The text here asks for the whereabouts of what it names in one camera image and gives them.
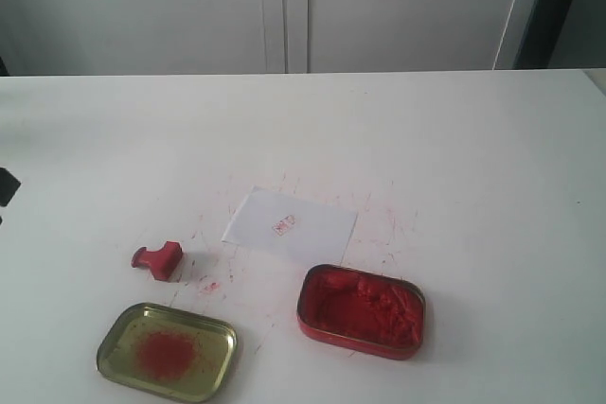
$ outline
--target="red powder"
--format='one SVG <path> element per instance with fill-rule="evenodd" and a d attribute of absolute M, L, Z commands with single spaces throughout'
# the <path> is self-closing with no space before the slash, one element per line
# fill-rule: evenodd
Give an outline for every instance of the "red powder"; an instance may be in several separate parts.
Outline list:
<path fill-rule="evenodd" d="M 184 334 L 151 333 L 136 349 L 137 364 L 156 380 L 180 378 L 195 359 L 194 340 Z"/>
<path fill-rule="evenodd" d="M 307 282 L 301 316 L 321 330 L 404 348 L 420 342 L 423 305 L 414 292 L 392 280 L 320 269 Z"/>

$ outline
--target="white paper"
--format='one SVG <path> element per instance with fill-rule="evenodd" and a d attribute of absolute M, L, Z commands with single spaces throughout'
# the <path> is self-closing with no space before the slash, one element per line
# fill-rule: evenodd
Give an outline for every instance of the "white paper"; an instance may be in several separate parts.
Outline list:
<path fill-rule="evenodd" d="M 309 267 L 339 264 L 358 214 L 254 187 L 222 241 L 288 256 Z"/>

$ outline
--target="red stamp impression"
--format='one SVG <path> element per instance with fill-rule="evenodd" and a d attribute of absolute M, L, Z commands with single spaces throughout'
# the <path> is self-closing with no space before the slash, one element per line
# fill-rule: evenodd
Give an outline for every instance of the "red stamp impression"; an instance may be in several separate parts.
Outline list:
<path fill-rule="evenodd" d="M 279 236 L 283 236 L 288 231 L 293 229 L 293 227 L 294 227 L 294 216 L 289 215 L 284 220 L 280 220 L 276 224 L 274 224 L 274 227 L 272 229 L 274 229 L 274 232 L 276 232 L 276 234 L 278 234 Z"/>

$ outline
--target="white table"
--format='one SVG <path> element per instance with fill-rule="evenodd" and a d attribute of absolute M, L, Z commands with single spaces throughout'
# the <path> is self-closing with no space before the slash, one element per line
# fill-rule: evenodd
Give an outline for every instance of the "white table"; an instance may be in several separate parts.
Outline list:
<path fill-rule="evenodd" d="M 166 402 L 95 369 L 142 301 L 236 327 L 215 402 L 606 402 L 606 98 L 580 71 L 0 79 L 0 163 L 3 403 Z M 220 243 L 253 184 L 359 211 L 344 265 L 424 289 L 416 357 L 300 333 L 306 270 Z M 167 239 L 180 283 L 131 269 Z"/>

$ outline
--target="tin lid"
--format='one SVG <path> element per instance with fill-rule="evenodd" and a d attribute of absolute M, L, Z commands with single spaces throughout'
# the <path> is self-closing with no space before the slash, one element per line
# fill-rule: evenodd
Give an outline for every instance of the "tin lid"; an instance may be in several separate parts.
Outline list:
<path fill-rule="evenodd" d="M 106 378 L 182 402 L 202 402 L 221 387 L 237 346 L 227 323 L 142 303 L 116 320 L 97 352 Z"/>

